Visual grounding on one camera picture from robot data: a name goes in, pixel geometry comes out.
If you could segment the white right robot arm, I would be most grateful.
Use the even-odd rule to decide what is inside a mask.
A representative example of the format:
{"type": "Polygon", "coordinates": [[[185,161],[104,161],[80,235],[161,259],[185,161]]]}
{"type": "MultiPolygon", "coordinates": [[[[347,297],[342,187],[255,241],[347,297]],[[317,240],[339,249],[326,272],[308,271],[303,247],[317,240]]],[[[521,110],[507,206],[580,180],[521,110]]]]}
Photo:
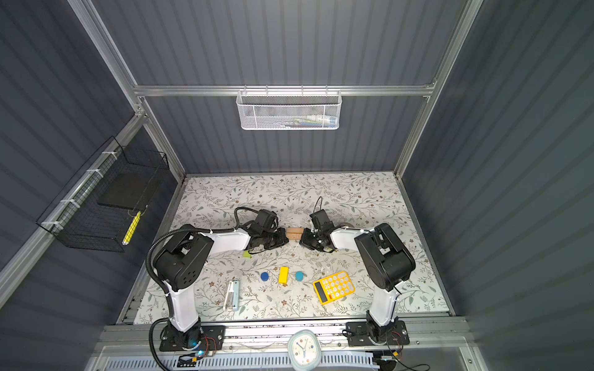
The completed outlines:
{"type": "Polygon", "coordinates": [[[352,250],[360,254],[375,285],[367,321],[372,329],[384,330],[396,322],[396,306],[402,287],[416,269],[416,261],[389,224],[369,230],[338,227],[325,210],[310,214],[312,229],[303,230],[300,245],[323,253],[352,250]]]}

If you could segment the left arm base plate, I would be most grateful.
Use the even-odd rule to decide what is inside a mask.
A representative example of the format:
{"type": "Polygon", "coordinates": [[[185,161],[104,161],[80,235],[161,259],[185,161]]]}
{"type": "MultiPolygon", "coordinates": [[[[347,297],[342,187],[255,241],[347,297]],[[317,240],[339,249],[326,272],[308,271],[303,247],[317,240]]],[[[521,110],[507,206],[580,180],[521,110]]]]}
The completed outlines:
{"type": "Polygon", "coordinates": [[[194,326],[187,332],[181,332],[167,325],[159,335],[159,351],[218,351],[222,349],[225,330],[224,326],[194,326]]]}

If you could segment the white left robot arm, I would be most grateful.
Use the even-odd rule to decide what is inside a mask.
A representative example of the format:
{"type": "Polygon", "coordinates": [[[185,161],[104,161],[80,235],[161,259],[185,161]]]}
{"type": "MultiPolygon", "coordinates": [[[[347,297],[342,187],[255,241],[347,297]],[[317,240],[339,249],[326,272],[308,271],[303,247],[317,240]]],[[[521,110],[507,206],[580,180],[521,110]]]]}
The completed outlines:
{"type": "Polygon", "coordinates": [[[231,228],[207,229],[185,224],[156,238],[148,249],[145,270],[166,296],[169,327],[186,334],[200,326],[194,283],[211,255],[229,251],[253,254],[257,247],[268,251],[289,242],[276,213],[255,213],[255,219],[244,224],[234,213],[236,225],[231,228]]]}

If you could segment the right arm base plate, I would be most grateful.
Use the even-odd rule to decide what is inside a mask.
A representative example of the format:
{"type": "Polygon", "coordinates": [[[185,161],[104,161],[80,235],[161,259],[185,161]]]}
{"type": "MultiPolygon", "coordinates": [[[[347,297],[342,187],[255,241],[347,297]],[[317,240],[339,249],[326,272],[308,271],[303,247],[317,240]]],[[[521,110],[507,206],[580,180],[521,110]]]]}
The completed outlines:
{"type": "Polygon", "coordinates": [[[386,326],[376,326],[373,322],[347,322],[342,331],[348,345],[357,346],[407,346],[410,344],[408,329],[401,321],[388,323],[386,326]]]}

